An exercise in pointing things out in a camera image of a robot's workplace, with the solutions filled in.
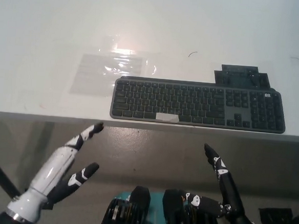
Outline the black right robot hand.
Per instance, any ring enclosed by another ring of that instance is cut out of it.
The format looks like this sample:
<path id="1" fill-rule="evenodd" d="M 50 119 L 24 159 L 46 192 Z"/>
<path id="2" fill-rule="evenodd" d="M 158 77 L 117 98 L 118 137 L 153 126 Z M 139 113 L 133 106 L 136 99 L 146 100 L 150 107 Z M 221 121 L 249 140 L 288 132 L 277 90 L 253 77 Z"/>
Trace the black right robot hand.
<path id="1" fill-rule="evenodd" d="M 230 224 L 253 224 L 245 215 L 238 189 L 223 159 L 208 144 L 204 144 L 204 151 L 216 174 L 223 197 L 222 203 L 187 191 L 181 192 L 183 199 L 201 212 L 217 218 L 225 217 Z"/>

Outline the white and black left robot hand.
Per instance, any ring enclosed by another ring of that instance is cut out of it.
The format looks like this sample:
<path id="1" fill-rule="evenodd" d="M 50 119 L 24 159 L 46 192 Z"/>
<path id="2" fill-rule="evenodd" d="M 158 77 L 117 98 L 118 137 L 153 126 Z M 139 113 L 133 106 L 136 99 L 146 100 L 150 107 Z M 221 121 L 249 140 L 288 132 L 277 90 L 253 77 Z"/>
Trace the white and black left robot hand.
<path id="1" fill-rule="evenodd" d="M 37 172 L 28 190 L 9 202 L 0 214 L 0 224 L 36 224 L 46 204 L 56 204 L 78 190 L 99 169 L 97 163 L 89 164 L 66 180 L 63 177 L 84 142 L 103 129 L 101 122 L 91 125 L 57 148 Z"/>

